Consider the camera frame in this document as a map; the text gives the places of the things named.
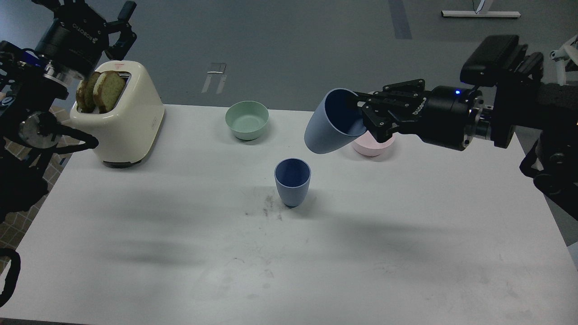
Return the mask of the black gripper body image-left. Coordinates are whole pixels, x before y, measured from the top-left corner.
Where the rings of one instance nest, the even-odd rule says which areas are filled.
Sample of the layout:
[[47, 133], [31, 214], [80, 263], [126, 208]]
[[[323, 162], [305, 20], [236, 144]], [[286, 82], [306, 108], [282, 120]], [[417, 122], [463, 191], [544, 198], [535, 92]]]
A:
[[84, 0], [62, 0], [35, 52], [88, 78], [109, 46], [105, 19]]

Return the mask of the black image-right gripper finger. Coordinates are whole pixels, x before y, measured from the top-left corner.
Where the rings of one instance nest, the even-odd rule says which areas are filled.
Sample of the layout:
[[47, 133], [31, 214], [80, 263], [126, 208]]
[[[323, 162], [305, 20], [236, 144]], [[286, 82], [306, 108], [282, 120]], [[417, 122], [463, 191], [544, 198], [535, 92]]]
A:
[[424, 79], [414, 79], [399, 83], [387, 84], [379, 91], [363, 93], [355, 91], [352, 108], [364, 106], [385, 107], [421, 107], [427, 103], [427, 91]]
[[396, 133], [415, 131], [416, 117], [406, 107], [366, 102], [360, 109], [363, 125], [378, 143], [384, 143]]

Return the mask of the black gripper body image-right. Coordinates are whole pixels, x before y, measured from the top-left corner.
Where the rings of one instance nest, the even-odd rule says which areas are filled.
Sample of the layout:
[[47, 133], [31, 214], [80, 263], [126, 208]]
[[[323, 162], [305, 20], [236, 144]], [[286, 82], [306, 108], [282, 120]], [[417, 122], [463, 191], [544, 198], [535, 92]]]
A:
[[482, 103], [477, 87], [437, 86], [418, 105], [406, 131], [425, 143], [463, 151], [474, 138]]

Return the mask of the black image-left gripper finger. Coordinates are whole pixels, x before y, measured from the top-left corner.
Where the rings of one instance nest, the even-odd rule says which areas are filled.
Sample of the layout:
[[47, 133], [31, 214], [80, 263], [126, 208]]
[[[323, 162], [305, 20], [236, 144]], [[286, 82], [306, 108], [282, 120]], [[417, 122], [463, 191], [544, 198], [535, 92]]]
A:
[[32, 2], [47, 8], [54, 14], [58, 13], [59, 8], [62, 6], [60, 0], [32, 0]]
[[110, 60], [124, 60], [136, 42], [137, 35], [132, 31], [132, 25], [129, 22], [136, 7], [137, 4], [134, 1], [124, 2], [117, 20], [106, 24], [108, 34], [119, 33], [117, 41], [105, 50], [105, 54]]

